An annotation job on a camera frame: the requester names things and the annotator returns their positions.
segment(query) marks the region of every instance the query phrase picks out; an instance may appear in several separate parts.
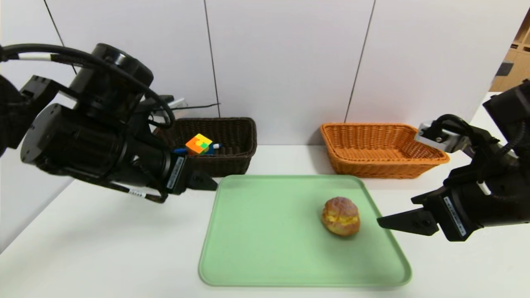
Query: orange wicker basket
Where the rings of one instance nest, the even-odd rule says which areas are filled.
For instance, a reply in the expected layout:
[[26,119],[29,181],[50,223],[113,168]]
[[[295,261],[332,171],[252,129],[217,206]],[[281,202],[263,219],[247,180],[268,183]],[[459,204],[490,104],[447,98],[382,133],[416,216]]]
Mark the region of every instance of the orange wicker basket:
[[320,127],[337,174],[365,178],[416,178],[449,156],[416,142],[405,124],[327,123]]

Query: rubik's cube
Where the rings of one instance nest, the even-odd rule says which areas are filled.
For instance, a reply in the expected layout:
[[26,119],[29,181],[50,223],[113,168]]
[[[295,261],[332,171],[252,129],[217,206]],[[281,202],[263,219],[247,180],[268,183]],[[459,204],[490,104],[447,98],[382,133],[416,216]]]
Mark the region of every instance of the rubik's cube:
[[211,144],[211,140],[202,134],[197,134],[193,139],[186,143],[186,148],[190,154],[205,154],[208,152],[208,148]]

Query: white wall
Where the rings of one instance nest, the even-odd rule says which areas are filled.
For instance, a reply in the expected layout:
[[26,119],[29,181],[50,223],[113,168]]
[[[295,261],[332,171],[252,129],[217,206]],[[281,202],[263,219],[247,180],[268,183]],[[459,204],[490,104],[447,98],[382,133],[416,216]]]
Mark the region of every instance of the white wall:
[[[154,74],[159,94],[190,106],[217,102],[202,0],[47,0],[68,47],[91,52],[108,43],[139,59]],[[218,117],[217,107],[188,117]]]
[[[34,42],[60,44],[42,0],[2,0],[0,10],[3,46]],[[7,62],[0,73],[17,88],[36,74],[69,84],[71,67],[46,62]],[[66,98],[54,102],[72,105]],[[20,149],[7,149],[0,166],[0,252],[71,182],[51,176],[20,161]]]
[[343,122],[373,0],[206,0],[222,117],[259,144],[319,144]]
[[529,0],[376,0],[348,122],[470,120]]

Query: yellow filling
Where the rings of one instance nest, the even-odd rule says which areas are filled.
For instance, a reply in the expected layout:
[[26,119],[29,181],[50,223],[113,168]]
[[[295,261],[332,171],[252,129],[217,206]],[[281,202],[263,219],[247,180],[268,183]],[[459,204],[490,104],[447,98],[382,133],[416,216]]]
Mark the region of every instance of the yellow filling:
[[357,223],[359,221],[359,216],[341,217],[341,216],[335,216],[335,215],[326,215],[326,219],[332,223],[338,222],[341,225],[349,225],[349,224]]

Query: white table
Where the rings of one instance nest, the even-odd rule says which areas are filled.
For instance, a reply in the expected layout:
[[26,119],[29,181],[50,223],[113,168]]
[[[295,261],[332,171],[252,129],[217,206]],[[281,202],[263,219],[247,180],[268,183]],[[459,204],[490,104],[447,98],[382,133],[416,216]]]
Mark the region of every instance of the white table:
[[[475,118],[485,118],[479,112]],[[492,129],[481,120],[472,124]],[[416,208],[410,198],[438,188],[453,154],[413,180],[363,179],[383,215]],[[322,146],[259,146],[248,174],[332,174]],[[528,295],[530,230],[479,230],[463,243],[442,232],[394,232],[412,281],[387,290],[222,288],[204,284],[197,266],[215,193],[188,190],[163,205],[73,182],[0,255],[0,297],[522,297]]]

